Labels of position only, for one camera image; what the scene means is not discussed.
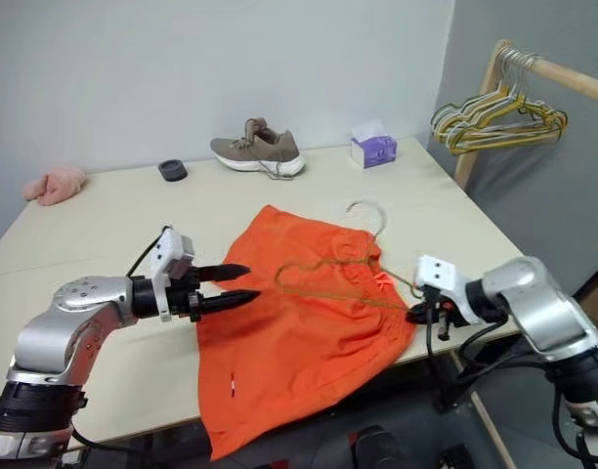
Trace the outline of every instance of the wooden rack pole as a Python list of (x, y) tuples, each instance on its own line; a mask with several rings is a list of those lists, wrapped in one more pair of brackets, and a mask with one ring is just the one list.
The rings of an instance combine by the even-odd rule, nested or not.
[[(498, 75), (496, 73), (494, 63), (498, 52), (505, 46), (511, 46), (512, 43), (508, 40), (501, 39), (494, 46), (491, 60), (486, 69), (484, 82), (480, 89), (480, 95), (489, 93), (496, 88), (498, 82)], [(553, 80), (561, 85), (566, 86), (572, 90), (582, 93), (583, 95), (598, 101), (598, 79), (593, 78), (584, 73), (566, 68), (565, 66), (557, 65), (544, 59), (538, 59), (534, 62), (530, 71), (536, 75)], [(466, 185), (470, 179), (475, 161), (477, 160), (477, 152), (471, 151), (464, 153), (457, 159), (457, 166), (455, 168), (454, 179), (457, 184), (466, 190)]]

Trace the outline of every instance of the pink towel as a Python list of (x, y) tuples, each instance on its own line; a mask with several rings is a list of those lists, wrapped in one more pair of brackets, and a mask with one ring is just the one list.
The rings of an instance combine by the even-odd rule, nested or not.
[(39, 181), (30, 181), (23, 186), (25, 200), (36, 199), (40, 205), (54, 205), (76, 195), (86, 181), (84, 171), (79, 168), (54, 168)]

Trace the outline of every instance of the table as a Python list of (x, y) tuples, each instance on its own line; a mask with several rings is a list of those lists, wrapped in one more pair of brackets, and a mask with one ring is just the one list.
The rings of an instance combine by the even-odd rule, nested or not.
[[(216, 264), (266, 204), (353, 226), (346, 207), (367, 199), (388, 214), (378, 239), (382, 264), (404, 277), (411, 277), (421, 253), (453, 262), (469, 277), (521, 255), (414, 139), (399, 140), (396, 162), (368, 170), (351, 160), (348, 147), (304, 154), (308, 166), (291, 182), (206, 160), (188, 163), (190, 175), (177, 183), (164, 182), (155, 167), (110, 171), (90, 175), (84, 190), (61, 204), (28, 203), (0, 240), (0, 392), (17, 334), (49, 306), (56, 289), (77, 277), (124, 275), (166, 224), (192, 238), (198, 265)], [(143, 263), (139, 272), (147, 268)], [(214, 291), (212, 285), (202, 289)], [(476, 330), (453, 330), (448, 342), (434, 342), (435, 351), (457, 347)], [(515, 330), (509, 323), (490, 337)], [(398, 362), (425, 356), (419, 327)], [(194, 419), (197, 370), (187, 320), (141, 320), (115, 331), (85, 387), (88, 407), (75, 423), (88, 438), (110, 440)]]

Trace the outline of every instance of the sneaker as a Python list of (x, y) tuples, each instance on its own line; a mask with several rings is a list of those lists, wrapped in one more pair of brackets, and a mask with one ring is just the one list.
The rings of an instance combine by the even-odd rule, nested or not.
[(210, 142), (216, 158), (237, 171), (265, 171), (272, 179), (292, 179), (303, 169), (306, 159), (292, 134), (278, 134), (267, 127), (262, 118), (248, 119), (244, 137), (238, 140), (213, 139)]

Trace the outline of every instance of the tissue box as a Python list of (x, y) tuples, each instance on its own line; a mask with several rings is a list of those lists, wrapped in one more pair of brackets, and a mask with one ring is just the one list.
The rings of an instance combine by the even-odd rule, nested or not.
[(397, 157), (397, 142), (389, 136), (372, 137), (363, 142), (351, 139), (351, 157), (364, 169), (389, 163)]

